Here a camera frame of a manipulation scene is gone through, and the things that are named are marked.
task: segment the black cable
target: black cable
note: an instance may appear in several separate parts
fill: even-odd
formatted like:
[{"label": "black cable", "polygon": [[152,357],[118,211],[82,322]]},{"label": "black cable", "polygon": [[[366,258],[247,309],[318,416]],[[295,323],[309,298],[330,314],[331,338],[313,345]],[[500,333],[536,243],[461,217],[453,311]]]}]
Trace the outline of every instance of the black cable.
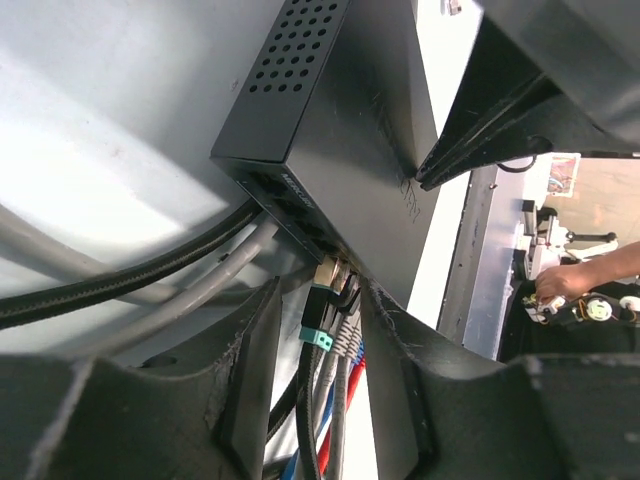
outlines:
[{"label": "black cable", "polygon": [[277,458],[262,467],[262,480],[278,480],[287,464],[291,460],[291,456]]},{"label": "black cable", "polygon": [[[313,371],[315,372],[320,365],[320,356],[316,359]],[[287,388],[274,405],[271,412],[269,412],[269,426],[267,428],[267,442],[273,438],[273,436],[280,430],[280,427],[287,420],[289,414],[296,406],[296,399],[298,398],[298,371],[293,374]]]},{"label": "black cable", "polygon": [[507,165],[503,164],[503,163],[498,163],[498,168],[500,170],[503,170],[507,173],[524,173],[527,170],[531,170],[531,168],[533,168],[533,166],[536,164],[536,159],[537,157],[533,157],[531,159],[531,163],[529,165],[526,165],[524,167],[508,167]]},{"label": "black cable", "polygon": [[261,211],[249,200],[199,237],[147,262],[91,280],[0,299],[0,329],[73,312],[157,282],[216,250]]},{"label": "black cable", "polygon": [[298,398],[296,401],[296,429],[298,431],[298,461],[305,480],[321,480],[316,454],[316,436],[313,428],[313,374],[314,362],[321,350],[305,343],[298,364]]}]

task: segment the red cable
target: red cable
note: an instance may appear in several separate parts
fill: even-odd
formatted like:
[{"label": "red cable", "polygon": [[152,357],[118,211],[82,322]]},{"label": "red cable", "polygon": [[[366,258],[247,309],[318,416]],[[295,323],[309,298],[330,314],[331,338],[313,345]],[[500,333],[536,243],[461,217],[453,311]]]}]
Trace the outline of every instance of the red cable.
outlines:
[{"label": "red cable", "polygon": [[[356,393],[356,388],[358,388],[358,382],[360,382],[360,377],[362,376],[362,372],[364,372],[366,368],[366,364],[364,358],[362,361],[353,367],[351,371],[351,375],[349,376],[349,386],[347,387],[347,410],[351,406],[351,400],[353,400],[353,396]],[[318,452],[318,466],[320,467],[320,471],[324,475],[327,471],[327,465],[329,465],[329,442],[331,440],[331,425],[329,425],[329,429],[327,430],[327,434],[324,437],[324,441],[322,442],[322,446],[320,447],[320,451]]]}]

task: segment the person's hand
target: person's hand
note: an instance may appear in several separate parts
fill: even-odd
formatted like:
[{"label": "person's hand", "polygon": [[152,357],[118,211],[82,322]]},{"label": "person's hand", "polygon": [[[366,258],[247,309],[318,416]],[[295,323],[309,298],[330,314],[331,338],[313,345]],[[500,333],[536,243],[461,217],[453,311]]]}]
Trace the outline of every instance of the person's hand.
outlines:
[{"label": "person's hand", "polygon": [[536,278],[536,298],[539,303],[548,303],[554,297],[565,297],[568,301],[581,297],[594,288],[593,275],[586,263],[551,267]]}]

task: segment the black device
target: black device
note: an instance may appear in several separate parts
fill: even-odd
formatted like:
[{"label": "black device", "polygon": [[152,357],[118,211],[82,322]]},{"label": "black device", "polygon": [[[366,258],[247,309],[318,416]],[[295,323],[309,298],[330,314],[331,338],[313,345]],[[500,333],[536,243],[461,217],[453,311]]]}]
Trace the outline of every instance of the black device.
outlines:
[{"label": "black device", "polygon": [[409,0],[287,0],[212,158],[318,260],[351,261],[406,306],[437,192]]}]

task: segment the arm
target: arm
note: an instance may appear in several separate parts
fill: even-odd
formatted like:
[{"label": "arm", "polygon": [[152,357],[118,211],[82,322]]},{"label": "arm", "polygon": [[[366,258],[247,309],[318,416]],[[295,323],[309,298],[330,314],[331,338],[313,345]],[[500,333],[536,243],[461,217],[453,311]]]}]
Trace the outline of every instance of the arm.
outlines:
[{"label": "arm", "polygon": [[536,295],[542,303],[556,296],[573,300],[599,285],[634,275],[640,275],[640,242],[590,262],[545,270],[536,279]]},{"label": "arm", "polygon": [[591,288],[640,275],[640,242],[631,243],[581,265],[591,278]]}]

